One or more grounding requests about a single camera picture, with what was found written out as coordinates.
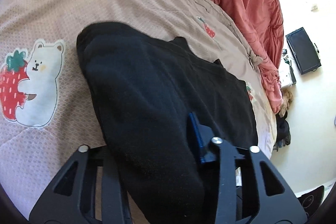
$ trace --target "white floor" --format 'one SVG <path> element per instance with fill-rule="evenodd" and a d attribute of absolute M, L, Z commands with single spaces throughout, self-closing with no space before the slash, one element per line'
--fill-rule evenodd
<path fill-rule="evenodd" d="M 310 11 L 313 2 L 318 11 Z M 336 0 L 280 0 L 280 4 L 285 34 L 304 27 L 320 50 L 322 64 L 301 76 L 292 61 L 297 80 L 287 118 L 292 140 L 271 158 L 298 193 L 336 178 Z"/>

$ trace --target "bear print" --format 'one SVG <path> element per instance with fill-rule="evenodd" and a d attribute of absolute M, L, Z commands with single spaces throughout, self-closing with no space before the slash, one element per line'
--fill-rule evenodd
<path fill-rule="evenodd" d="M 17 87 L 26 94 L 23 108 L 19 106 L 15 112 L 20 124 L 42 127 L 51 120 L 58 100 L 56 80 L 62 68 L 63 50 L 63 40 L 51 46 L 43 39 L 36 40 L 26 67 L 29 79 L 21 80 Z"/>

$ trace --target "silver bolt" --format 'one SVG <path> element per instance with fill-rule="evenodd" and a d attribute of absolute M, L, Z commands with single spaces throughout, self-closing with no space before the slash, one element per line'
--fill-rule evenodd
<path fill-rule="evenodd" d="M 81 145 L 78 148 L 78 151 L 81 152 L 81 153 L 87 152 L 88 150 L 89 150 L 89 147 L 87 145 Z"/>
<path fill-rule="evenodd" d="M 221 144 L 223 142 L 223 140 L 219 137 L 213 137 L 211 141 L 215 144 Z"/>
<path fill-rule="evenodd" d="M 251 146 L 250 147 L 250 151 L 252 153 L 259 153 L 260 152 L 260 148 L 258 146 Z"/>

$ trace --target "red strawberry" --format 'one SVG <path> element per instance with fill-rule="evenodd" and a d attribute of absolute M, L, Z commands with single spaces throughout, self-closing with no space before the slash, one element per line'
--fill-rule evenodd
<path fill-rule="evenodd" d="M 204 27 L 205 27 L 205 31 L 207 32 L 207 34 L 211 37 L 214 38 L 215 36 L 215 32 L 213 30 L 210 29 L 210 27 L 204 23 Z"/>
<path fill-rule="evenodd" d="M 26 94 L 17 91 L 20 80 L 28 79 L 26 74 L 27 62 L 24 60 L 25 52 L 16 50 L 13 56 L 9 55 L 6 64 L 0 70 L 0 102 L 2 114 L 11 121 L 16 121 L 15 109 L 23 107 Z"/>

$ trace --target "beige bed sheet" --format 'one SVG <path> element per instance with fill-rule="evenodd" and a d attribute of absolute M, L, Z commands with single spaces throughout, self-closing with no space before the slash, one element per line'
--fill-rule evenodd
<path fill-rule="evenodd" d="M 53 93 L 53 101 L 47 99 L 49 97 L 45 100 L 54 105 L 51 115 L 44 111 L 44 108 L 50 110 L 50 106 L 38 105 L 32 108 L 34 111 L 26 112 L 26 116 L 10 121 L 2 105 L 0 183 L 26 218 L 45 187 L 79 145 L 105 144 L 76 56 L 78 33 L 98 21 L 124 22 L 167 41 L 182 36 L 198 57 L 210 62 L 219 58 L 230 73 L 247 83 L 257 122 L 258 145 L 270 157 L 276 122 L 261 86 L 256 66 L 260 58 L 233 21 L 211 1 L 0 0 L 0 60 L 4 65 L 7 56 L 13 55 L 15 50 L 25 52 L 28 66 L 40 47 L 53 50 L 52 58 L 45 60 L 47 63 L 55 54 L 62 57 L 57 64 L 59 73 L 54 76 L 56 97 Z M 43 94 L 50 91 L 42 84 L 39 87 Z M 34 100 L 19 107 L 24 110 Z M 48 122 L 27 122 L 27 117 L 38 120 L 43 115 L 50 115 Z"/>

